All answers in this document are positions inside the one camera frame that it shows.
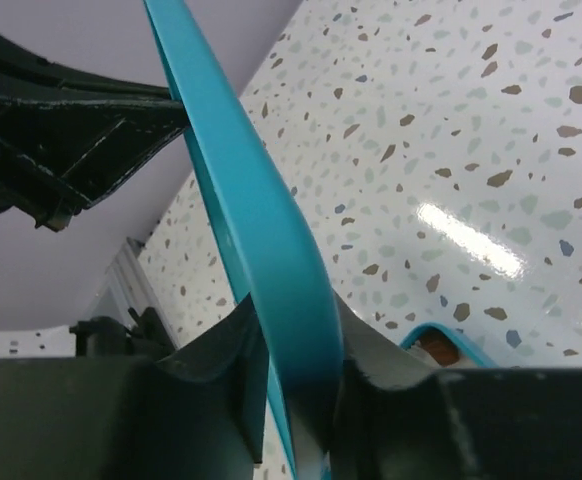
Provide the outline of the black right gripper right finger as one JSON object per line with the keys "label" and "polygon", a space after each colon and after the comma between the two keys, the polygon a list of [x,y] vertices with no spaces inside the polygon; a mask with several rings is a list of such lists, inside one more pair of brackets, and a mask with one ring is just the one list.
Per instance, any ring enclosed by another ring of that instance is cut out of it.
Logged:
{"label": "black right gripper right finger", "polygon": [[335,479],[582,479],[582,368],[433,368],[338,302]]}

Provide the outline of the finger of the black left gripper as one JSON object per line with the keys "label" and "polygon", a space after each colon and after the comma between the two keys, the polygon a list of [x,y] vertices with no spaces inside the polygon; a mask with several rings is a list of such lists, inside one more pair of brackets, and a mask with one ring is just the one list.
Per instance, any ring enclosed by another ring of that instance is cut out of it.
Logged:
{"label": "finger of the black left gripper", "polygon": [[0,178],[29,209],[93,207],[189,125],[165,87],[76,70],[0,35]]}

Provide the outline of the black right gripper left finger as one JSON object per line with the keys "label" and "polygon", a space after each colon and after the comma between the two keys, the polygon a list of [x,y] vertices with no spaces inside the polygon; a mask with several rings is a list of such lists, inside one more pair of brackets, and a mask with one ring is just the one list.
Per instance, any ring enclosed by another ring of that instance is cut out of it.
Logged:
{"label": "black right gripper left finger", "polygon": [[249,479],[268,350],[250,299],[181,349],[107,317],[66,358],[0,359],[0,479]]}

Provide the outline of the teal tin box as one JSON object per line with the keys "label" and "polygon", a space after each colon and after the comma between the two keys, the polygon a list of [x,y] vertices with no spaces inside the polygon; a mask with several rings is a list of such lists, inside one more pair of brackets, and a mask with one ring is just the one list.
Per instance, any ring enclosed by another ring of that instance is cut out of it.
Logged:
{"label": "teal tin box", "polygon": [[399,346],[433,368],[497,367],[464,333],[437,323],[415,327]]}

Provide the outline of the teal tin lid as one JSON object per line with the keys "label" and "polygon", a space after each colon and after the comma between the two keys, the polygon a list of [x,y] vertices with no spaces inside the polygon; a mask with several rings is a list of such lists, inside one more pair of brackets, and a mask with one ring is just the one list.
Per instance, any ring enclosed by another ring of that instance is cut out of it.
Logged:
{"label": "teal tin lid", "polygon": [[320,479],[342,376],[343,335],[311,230],[182,1],[145,5],[236,300],[250,298],[271,361],[270,408],[297,479]]}

